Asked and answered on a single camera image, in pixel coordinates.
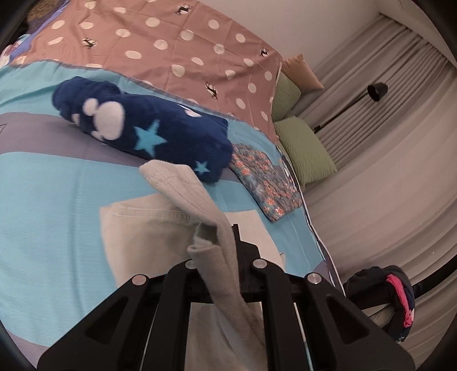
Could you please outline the white t-shirt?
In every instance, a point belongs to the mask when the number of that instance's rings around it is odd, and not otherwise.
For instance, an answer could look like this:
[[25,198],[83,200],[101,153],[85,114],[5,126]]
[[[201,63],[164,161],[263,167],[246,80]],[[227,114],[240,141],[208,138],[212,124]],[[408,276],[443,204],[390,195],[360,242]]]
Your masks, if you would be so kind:
[[213,304],[193,304],[186,370],[266,370],[261,309],[240,294],[234,220],[277,248],[255,211],[224,214],[189,166],[152,160],[139,169],[156,193],[101,208],[101,236],[117,285],[156,277],[192,260]]

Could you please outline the dark clothes pink trim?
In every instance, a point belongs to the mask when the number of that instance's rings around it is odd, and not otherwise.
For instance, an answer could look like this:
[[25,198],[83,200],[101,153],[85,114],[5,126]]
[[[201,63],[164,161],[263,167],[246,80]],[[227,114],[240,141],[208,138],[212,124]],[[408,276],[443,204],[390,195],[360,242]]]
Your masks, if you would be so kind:
[[389,305],[394,310],[383,331],[396,342],[403,342],[410,333],[415,316],[414,289],[398,266],[371,267],[351,276],[343,284],[346,298],[360,310]]

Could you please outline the blue grey bed cover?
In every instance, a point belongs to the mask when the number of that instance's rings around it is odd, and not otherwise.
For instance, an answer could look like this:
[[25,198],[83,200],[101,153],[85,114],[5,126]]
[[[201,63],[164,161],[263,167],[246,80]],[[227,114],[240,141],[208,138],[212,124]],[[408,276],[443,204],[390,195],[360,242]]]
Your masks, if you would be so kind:
[[140,157],[85,134],[53,106],[57,86],[76,76],[221,116],[233,142],[280,164],[276,140],[245,121],[131,77],[53,60],[1,67],[1,321],[31,364],[115,290],[100,209],[153,193]]

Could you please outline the folded floral garment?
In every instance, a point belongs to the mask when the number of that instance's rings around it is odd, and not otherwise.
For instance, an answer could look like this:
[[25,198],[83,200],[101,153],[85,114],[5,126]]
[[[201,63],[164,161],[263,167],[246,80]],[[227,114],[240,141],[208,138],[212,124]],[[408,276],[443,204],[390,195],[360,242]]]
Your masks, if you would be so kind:
[[234,144],[229,168],[269,221],[276,222],[302,206],[294,182],[282,176],[264,152],[247,144]]

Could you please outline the green pillow front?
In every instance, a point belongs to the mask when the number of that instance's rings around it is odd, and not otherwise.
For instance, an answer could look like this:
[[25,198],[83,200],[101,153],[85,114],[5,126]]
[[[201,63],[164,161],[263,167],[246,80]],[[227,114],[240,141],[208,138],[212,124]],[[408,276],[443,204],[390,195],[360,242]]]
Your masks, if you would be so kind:
[[302,119],[285,118],[274,122],[274,127],[302,186],[319,182],[337,172],[323,144]]

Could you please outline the green pillow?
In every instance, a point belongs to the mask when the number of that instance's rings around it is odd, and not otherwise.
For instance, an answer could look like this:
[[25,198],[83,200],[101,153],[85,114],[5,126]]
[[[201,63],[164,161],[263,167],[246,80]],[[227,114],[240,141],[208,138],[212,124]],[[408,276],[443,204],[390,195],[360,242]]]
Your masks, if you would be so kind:
[[285,118],[274,122],[274,127],[302,186],[319,182],[337,172],[323,144],[302,119]]
[[271,117],[279,121],[286,117],[288,112],[299,101],[301,91],[299,87],[284,73],[280,73],[272,101]]

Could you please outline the navy star fleece blanket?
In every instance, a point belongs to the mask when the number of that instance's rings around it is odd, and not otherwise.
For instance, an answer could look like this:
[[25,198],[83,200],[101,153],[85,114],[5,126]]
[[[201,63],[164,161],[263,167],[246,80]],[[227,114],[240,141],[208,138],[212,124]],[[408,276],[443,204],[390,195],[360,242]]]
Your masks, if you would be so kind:
[[232,160],[227,120],[183,103],[80,76],[60,83],[52,103],[98,141],[146,160],[189,166],[204,182],[218,181]]

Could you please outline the grey curtain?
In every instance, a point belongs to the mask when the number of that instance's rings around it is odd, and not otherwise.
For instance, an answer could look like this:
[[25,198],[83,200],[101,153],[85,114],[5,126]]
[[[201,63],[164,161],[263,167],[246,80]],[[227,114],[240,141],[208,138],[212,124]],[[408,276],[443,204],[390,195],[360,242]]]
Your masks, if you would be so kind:
[[407,27],[379,16],[315,70],[324,89],[292,115],[318,133],[337,172],[306,187],[314,227],[339,276],[401,267],[418,283],[456,255],[456,68]]

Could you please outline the green pillow back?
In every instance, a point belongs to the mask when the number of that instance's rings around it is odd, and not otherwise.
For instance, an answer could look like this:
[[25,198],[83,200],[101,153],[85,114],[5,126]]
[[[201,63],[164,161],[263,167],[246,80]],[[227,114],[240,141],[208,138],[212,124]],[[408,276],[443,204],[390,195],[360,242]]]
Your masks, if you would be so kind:
[[272,101],[271,117],[279,121],[286,117],[288,112],[299,101],[301,91],[299,87],[284,73],[280,73]]

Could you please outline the black floor lamp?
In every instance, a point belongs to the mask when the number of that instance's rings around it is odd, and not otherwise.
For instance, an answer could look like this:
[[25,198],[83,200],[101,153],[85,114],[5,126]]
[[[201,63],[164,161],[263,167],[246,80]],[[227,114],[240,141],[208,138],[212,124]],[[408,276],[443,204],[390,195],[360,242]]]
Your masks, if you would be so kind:
[[383,82],[377,82],[373,83],[367,86],[367,88],[359,94],[358,97],[356,97],[354,100],[352,100],[350,103],[348,103],[340,112],[326,120],[326,122],[321,123],[317,125],[316,127],[313,128],[313,132],[315,134],[319,133],[323,128],[328,126],[330,123],[332,123],[334,120],[342,116],[346,111],[348,111],[350,108],[355,106],[356,104],[359,103],[359,101],[363,100],[365,97],[369,97],[371,101],[374,102],[379,102],[382,100],[383,97],[385,97],[388,93],[389,87],[387,86],[386,83]]

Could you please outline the tan cushion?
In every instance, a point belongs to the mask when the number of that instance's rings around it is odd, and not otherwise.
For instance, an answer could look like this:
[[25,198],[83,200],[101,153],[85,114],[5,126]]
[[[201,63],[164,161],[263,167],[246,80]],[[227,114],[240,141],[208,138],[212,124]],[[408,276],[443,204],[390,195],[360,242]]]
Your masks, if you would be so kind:
[[302,54],[284,60],[281,71],[300,89],[302,94],[324,89]]

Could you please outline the pink polka dot sheet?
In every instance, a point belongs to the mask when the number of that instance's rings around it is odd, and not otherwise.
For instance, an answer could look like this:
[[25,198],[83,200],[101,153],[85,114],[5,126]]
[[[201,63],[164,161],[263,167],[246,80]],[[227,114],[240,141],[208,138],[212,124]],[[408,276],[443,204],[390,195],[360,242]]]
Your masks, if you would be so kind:
[[131,77],[276,140],[271,108],[281,55],[200,1],[70,1],[13,63],[39,60]]

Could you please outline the purple patterned pillow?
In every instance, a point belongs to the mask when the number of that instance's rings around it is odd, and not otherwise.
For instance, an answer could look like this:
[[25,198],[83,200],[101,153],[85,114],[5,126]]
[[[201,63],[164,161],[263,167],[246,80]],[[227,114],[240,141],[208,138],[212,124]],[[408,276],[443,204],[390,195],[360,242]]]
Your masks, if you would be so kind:
[[27,51],[36,34],[58,17],[67,4],[68,1],[37,1],[1,51],[1,67]]

